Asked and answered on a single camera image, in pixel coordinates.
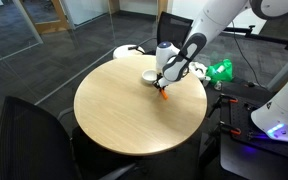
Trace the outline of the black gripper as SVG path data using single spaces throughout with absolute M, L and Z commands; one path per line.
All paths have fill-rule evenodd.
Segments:
M 158 83 L 157 80 L 153 82 L 153 86 L 154 86 L 156 89 L 163 89 L 163 88 L 164 88 L 164 86 L 161 86 L 161 85 Z

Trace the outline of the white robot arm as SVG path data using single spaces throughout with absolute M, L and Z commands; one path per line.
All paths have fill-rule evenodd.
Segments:
M 195 57 L 223 36 L 235 17 L 247 9 L 264 20 L 283 18 L 288 16 L 288 0 L 208 0 L 180 48 L 170 42 L 157 46 L 154 86 L 163 90 L 182 80 Z M 268 138 L 288 142 L 288 80 L 270 100 L 251 113 L 251 120 Z

